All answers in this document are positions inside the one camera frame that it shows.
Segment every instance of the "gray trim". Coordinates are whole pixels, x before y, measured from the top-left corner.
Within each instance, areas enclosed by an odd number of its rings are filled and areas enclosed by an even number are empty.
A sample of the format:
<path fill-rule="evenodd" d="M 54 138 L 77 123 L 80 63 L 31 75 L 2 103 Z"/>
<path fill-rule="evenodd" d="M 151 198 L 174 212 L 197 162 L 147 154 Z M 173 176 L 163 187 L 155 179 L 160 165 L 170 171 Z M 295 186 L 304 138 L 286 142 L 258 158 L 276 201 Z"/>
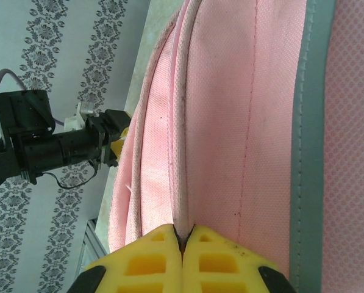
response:
<path fill-rule="evenodd" d="M 324 78 L 335 0 L 308 0 L 294 90 L 291 143 L 290 282 L 321 292 Z"/>

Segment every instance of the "black cable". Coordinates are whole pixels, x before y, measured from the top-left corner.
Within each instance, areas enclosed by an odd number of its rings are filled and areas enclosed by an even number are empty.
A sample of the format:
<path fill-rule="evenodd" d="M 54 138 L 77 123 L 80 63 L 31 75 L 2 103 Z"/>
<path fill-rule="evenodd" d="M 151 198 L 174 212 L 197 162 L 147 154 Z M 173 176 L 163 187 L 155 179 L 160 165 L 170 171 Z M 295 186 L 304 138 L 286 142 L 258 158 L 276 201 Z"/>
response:
<path fill-rule="evenodd" d="M 62 189 L 66 189 L 66 190 L 69 190 L 69 189 L 74 189 L 74 188 L 77 188 L 77 187 L 80 187 L 80 186 L 83 186 L 84 184 L 88 183 L 92 178 L 94 178 L 96 176 L 96 174 L 98 174 L 98 171 L 95 170 L 94 168 L 94 174 L 90 177 L 90 179 L 88 179 L 87 181 L 84 181 L 78 185 L 75 185 L 75 186 L 62 186 L 60 181 L 57 179 L 57 177 L 55 176 L 55 174 L 53 173 L 49 173 L 49 172 L 43 172 L 42 175 L 44 174 L 47 174 L 47 175 L 50 175 L 52 177 L 54 177 L 54 179 L 57 181 L 57 185 L 62 188 Z"/>

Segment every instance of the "pink fabric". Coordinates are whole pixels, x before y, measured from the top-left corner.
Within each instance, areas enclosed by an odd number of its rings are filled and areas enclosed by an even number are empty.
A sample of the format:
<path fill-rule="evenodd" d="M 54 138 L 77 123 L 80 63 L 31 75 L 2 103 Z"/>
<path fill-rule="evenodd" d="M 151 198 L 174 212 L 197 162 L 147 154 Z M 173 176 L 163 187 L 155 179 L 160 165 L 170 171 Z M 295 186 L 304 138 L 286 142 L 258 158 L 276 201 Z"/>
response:
<path fill-rule="evenodd" d="M 338 0 L 326 73 L 323 292 L 364 293 L 364 0 Z"/>
<path fill-rule="evenodd" d="M 287 273 L 305 0 L 190 0 L 181 11 L 148 65 L 116 178 L 110 249 L 163 223 L 182 236 L 197 223 Z"/>

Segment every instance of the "patterned wallpaper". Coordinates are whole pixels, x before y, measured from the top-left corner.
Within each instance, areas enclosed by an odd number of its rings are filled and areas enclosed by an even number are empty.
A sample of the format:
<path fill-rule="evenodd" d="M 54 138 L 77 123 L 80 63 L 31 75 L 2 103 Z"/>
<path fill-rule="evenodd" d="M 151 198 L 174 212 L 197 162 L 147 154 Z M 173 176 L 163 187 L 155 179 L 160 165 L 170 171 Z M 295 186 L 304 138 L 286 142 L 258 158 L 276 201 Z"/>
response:
<path fill-rule="evenodd" d="M 3 2 L 7 1 L 0 1 L 0 13 L 5 11 Z M 59 110 L 53 111 L 54 114 L 63 112 L 59 118 L 71 115 L 73 105 L 78 101 L 91 101 L 98 111 L 121 108 L 129 83 L 118 85 L 119 96 L 110 92 L 115 88 L 109 84 L 113 82 L 115 86 L 119 75 L 125 76 L 122 80 L 127 80 L 132 74 L 134 52 L 137 55 L 149 0 L 142 1 L 142 7 L 137 2 L 129 5 L 128 0 L 18 2 L 26 5 L 18 7 L 14 20 L 8 22 L 17 24 L 10 29 L 21 35 L 22 42 L 15 42 L 11 50 L 5 48 L 7 53 L 16 56 L 13 58 L 15 61 L 1 61 L 0 67 L 10 66 L 28 88 L 46 89 L 52 105 L 56 104 L 51 97 L 55 91 L 63 93 L 66 89 L 68 93 L 76 92 L 72 96 L 67 93 L 55 98 L 59 99 Z M 77 46 L 76 51 L 73 49 L 75 30 L 86 36 L 80 39 L 87 44 L 86 52 L 81 50 L 82 46 Z M 9 38 L 2 34 L 3 31 L 0 27 L 0 38 Z M 127 61 L 121 64 L 119 46 L 124 38 L 134 36 L 137 39 L 133 42 L 135 47 L 131 48 L 129 43 L 131 56 L 125 56 Z M 77 82 L 67 84 L 66 80 L 72 73 Z M 16 89 L 7 87 L 4 90 Z M 56 174 L 63 184 L 73 186 L 88 179 L 92 171 L 88 164 L 83 163 L 63 168 Z M 91 215 L 96 215 L 96 208 L 88 211 L 93 206 L 99 208 L 106 174 L 107 171 L 103 171 L 103 175 L 97 176 L 102 178 L 95 178 L 91 187 L 86 185 L 72 190 L 59 189 L 46 178 L 40 180 L 37 186 L 9 179 L 0 187 L 0 292 L 52 293 L 68 289 L 77 266 L 74 260 L 78 258 L 85 224 Z M 95 201 L 89 199 L 94 194 L 98 194 Z M 38 228 L 34 219 L 39 221 Z M 31 243 L 38 250 L 25 253 L 25 243 Z M 31 264 L 29 273 L 20 270 L 26 267 L 27 262 Z"/>

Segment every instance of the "stitching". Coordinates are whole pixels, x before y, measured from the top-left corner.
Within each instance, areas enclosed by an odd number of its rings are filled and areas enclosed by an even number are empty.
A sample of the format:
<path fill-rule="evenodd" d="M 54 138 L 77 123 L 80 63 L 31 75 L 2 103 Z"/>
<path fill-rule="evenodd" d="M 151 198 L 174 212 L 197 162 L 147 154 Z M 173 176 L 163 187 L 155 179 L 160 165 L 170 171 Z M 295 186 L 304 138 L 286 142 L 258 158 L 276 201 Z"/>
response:
<path fill-rule="evenodd" d="M 303 94 L 304 94 L 304 82 L 305 82 L 305 70 L 306 70 L 306 63 L 308 61 L 308 54 L 309 54 L 309 45 L 310 45 L 310 36 L 312 34 L 313 30 L 313 19 L 316 12 L 316 0 L 313 1 L 312 5 L 312 14 L 310 16 L 310 25 L 308 26 L 308 34 L 307 34 L 307 44 L 305 48 L 305 57 L 303 58 L 302 64 L 300 65 L 300 77 L 301 77 L 301 83 L 299 85 L 300 87 L 300 93 L 299 93 L 299 128 L 298 128 L 298 184 L 297 184 L 297 198 L 298 198 L 298 212 L 297 212 L 297 278 L 296 278 L 296 291 L 299 290 L 299 276 L 300 276 L 300 260 L 301 260 L 301 165 L 302 165 L 302 102 L 303 102 Z"/>
<path fill-rule="evenodd" d="M 257 4 L 258 0 L 255 2 L 255 24 L 254 24 L 254 56 L 252 60 L 252 74 L 251 74 L 251 98 L 249 99 L 249 109 L 248 109 L 248 123 L 247 123 L 247 133 L 245 140 L 245 151 L 244 151 L 244 166 L 243 166 L 243 179 L 241 181 L 241 194 L 240 194 L 240 210 L 238 212 L 238 241 L 240 240 L 241 233 L 241 211 L 243 210 L 243 193 L 244 193 L 244 181 L 246 176 L 246 163 L 247 163 L 247 149 L 248 149 L 248 138 L 249 138 L 249 127 L 251 124 L 251 111 L 252 111 L 252 97 L 254 93 L 254 81 L 255 81 L 255 63 L 256 63 L 256 35 L 257 35 Z"/>

